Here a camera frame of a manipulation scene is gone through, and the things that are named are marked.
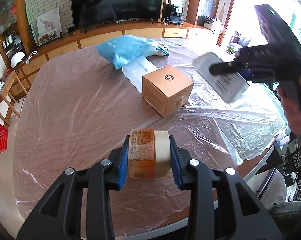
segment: table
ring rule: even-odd
[[[25,92],[26,95],[28,95],[25,87],[23,86],[23,84],[21,83],[20,79],[18,78],[17,74],[15,71],[12,71],[8,77],[6,78],[5,80],[5,85],[4,87],[2,88],[1,92],[0,92],[0,103],[2,101],[5,101],[6,104],[8,105],[9,108],[11,108],[14,113],[20,117],[20,114],[19,112],[14,108],[14,106],[8,101],[8,99],[6,98],[7,95],[9,95],[9,97],[13,100],[14,103],[16,103],[16,100],[15,98],[13,97],[13,95],[9,92],[9,90],[11,89],[12,85],[14,84],[15,82],[15,79],[17,79],[17,82],[19,83],[19,85],[21,86],[22,90]],[[7,124],[7,125],[10,125],[9,121],[3,117],[3,115],[0,113],[0,118]]]
[[[121,147],[131,129],[168,130],[192,157],[219,170],[237,168],[243,177],[252,176],[254,167],[265,161],[269,152],[263,150],[284,125],[280,103],[257,84],[243,100],[225,105],[191,66],[194,58],[221,48],[200,41],[161,40],[171,55],[149,60],[158,67],[176,66],[195,83],[189,106],[164,119],[95,47],[42,66],[24,103],[14,144],[15,197],[23,217],[65,168],[91,167]],[[238,166],[241,158],[252,160]],[[189,192],[177,189],[172,174],[127,179],[123,190],[110,193],[115,235],[142,233],[184,219],[189,197]],[[82,218],[84,237],[85,205]]]

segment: potted plant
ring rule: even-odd
[[[228,54],[232,55],[235,54],[235,52],[237,51],[237,49],[235,47],[232,47],[230,45],[227,45],[227,50]]]

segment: human hand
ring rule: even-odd
[[[285,92],[281,87],[277,88],[277,93],[282,99],[282,106],[288,120],[289,128],[295,135],[301,135],[301,112],[298,110],[298,106],[285,95]]]

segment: tv screen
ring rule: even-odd
[[[159,18],[162,0],[71,0],[74,26]]]

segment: cardboard box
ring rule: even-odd
[[[168,65],[144,75],[142,85],[143,98],[165,117],[187,103],[194,83]]]

